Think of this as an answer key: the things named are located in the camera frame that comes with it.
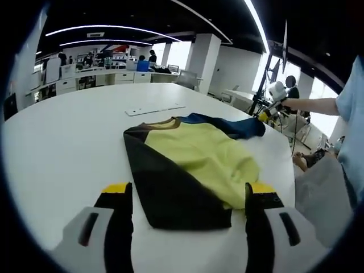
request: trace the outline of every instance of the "black ceiling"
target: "black ceiling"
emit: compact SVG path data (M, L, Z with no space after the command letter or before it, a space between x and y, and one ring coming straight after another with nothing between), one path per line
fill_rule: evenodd
M243 0L180 0L206 19L209 19L229 39L233 47L261 53L262 40L252 16ZM284 24L287 20L288 46L294 48L332 71L341 81L349 77L351 64L357 52L355 39L349 27L349 15L345 7L328 0L252 0L263 24L267 39L283 42ZM51 5L38 50L42 55L57 51L59 44L87 40L89 32L105 32L102 39L144 41L154 37L145 32L112 28L87 28L62 32L45 37L46 33L62 28L88 24L109 24L144 28L173 34L189 31L214 33L223 43L227 40L207 22L171 0L155 1L60 1ZM193 40L194 34L176 37ZM148 41L160 43L168 38ZM312 64L296 56L288 58L305 71L314 74ZM323 78L336 91L340 87Z

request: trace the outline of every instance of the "light blue shirt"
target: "light blue shirt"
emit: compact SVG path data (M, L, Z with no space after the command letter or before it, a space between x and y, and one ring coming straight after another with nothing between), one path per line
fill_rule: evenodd
M348 123L338 154L358 201L364 198L364 58L358 56L341 94L336 98L340 116Z

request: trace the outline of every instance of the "round white table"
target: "round white table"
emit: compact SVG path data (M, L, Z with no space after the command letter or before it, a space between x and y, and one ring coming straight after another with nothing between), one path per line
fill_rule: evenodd
M129 117L125 111L178 103L182 109ZM93 206L110 184L133 181L123 132L192 112L230 121L249 116L176 84L126 84L68 93L32 105L3 125L3 159L9 189L24 223L41 248L62 239L64 226ZM239 140L261 168L260 179L294 207L295 186L287 138L267 126L263 137ZM244 272L245 219L233 212L230 229L181 232L153 229L133 190L135 272Z

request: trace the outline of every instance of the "laboratory room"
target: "laboratory room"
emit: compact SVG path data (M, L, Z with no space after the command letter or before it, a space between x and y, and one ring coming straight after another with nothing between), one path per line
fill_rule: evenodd
M304 273L330 257L364 196L350 14L74 0L34 17L2 104L27 245L11 255L94 273Z

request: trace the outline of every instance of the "blue fabric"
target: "blue fabric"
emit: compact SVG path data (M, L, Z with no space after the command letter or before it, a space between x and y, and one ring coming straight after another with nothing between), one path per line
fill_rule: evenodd
M233 139L262 137L266 132L263 122L256 118L248 118L243 121L227 121L222 118L212 118L207 115L192 113L187 117L178 117L178 119L184 123L210 123Z
M336 98L340 116L348 123L338 160L352 184L358 201L364 197L364 58L358 56L350 77Z

